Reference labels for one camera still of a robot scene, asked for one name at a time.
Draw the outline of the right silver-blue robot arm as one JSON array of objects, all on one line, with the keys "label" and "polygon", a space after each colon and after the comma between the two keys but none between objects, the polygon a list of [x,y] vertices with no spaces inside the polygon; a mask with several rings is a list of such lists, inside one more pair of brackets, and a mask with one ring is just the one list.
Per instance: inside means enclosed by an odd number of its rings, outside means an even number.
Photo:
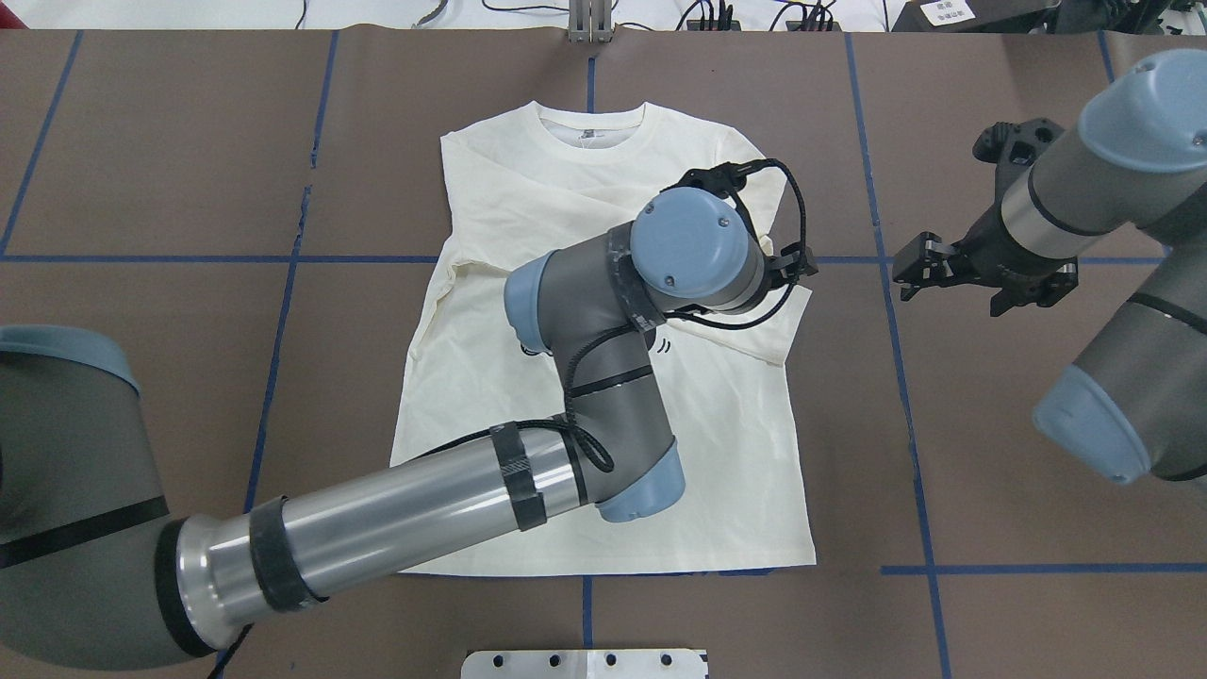
[{"label": "right silver-blue robot arm", "polygon": [[993,317],[1065,300],[1081,256],[1123,228],[1161,258],[1034,405],[1050,441],[1112,482],[1203,485],[1206,470],[1206,55],[1135,62],[1074,125],[999,122],[973,154],[995,168],[991,206],[966,236],[932,232],[894,254],[900,299],[970,285]]}]

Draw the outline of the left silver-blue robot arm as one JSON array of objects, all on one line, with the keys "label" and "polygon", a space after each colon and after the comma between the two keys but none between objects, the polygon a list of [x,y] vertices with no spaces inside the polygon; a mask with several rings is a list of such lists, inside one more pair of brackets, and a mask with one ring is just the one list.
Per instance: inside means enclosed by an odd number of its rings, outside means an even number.
[{"label": "left silver-blue robot arm", "polygon": [[554,359],[562,412],[501,422],[237,519],[176,519],[124,352],[84,328],[2,328],[2,644],[82,671],[234,650],[253,624],[594,505],[646,519],[686,491],[651,338],[756,309],[818,270],[768,257],[737,188],[686,176],[637,217],[518,267],[505,315]]}]

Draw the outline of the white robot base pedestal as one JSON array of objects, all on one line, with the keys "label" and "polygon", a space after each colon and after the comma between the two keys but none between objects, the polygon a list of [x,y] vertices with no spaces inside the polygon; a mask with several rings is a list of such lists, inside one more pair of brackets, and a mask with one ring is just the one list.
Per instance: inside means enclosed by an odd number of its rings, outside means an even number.
[{"label": "white robot base pedestal", "polygon": [[461,678],[709,678],[707,652],[669,649],[552,649],[471,652]]}]

